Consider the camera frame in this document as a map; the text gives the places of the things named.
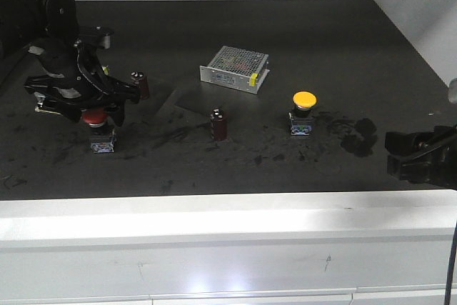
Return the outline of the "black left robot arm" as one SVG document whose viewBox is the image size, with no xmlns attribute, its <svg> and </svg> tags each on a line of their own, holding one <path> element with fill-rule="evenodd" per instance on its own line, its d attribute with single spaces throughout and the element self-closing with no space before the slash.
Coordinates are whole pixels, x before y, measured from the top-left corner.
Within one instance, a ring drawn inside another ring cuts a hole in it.
<svg viewBox="0 0 457 305">
<path fill-rule="evenodd" d="M 77 122 L 95 111 L 121 126 L 125 103 L 140 91 L 105 73 L 99 49 L 111 45 L 110 28 L 80 26 L 75 0 L 1 0 L 1 58 L 26 48 L 44 74 L 30 76 L 24 88 L 37 98 L 39 111 Z"/>
</svg>

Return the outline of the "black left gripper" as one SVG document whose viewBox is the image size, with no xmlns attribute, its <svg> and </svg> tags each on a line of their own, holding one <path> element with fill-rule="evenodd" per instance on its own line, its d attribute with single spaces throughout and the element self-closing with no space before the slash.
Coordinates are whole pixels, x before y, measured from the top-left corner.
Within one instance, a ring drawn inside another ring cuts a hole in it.
<svg viewBox="0 0 457 305">
<path fill-rule="evenodd" d="M 60 39 L 41 38 L 29 44 L 28 52 L 41 64 L 44 74 L 30 76 L 24 83 L 36 97 L 35 110 L 62 115 L 78 122 L 85 110 L 87 124 L 102 124 L 109 117 L 116 126 L 125 119 L 127 100 L 137 104 L 140 90 L 133 84 L 105 76 L 98 49 L 106 47 L 106 38 L 80 35 L 70 44 Z M 107 80 L 113 91 L 107 94 Z"/>
</svg>

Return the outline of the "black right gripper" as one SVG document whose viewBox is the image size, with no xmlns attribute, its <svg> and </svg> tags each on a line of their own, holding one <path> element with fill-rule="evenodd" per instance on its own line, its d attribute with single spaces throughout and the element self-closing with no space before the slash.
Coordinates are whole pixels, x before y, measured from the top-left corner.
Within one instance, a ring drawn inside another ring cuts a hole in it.
<svg viewBox="0 0 457 305">
<path fill-rule="evenodd" d="M 456 187 L 456 126 L 385 135 L 387 173 L 412 184 Z"/>
</svg>

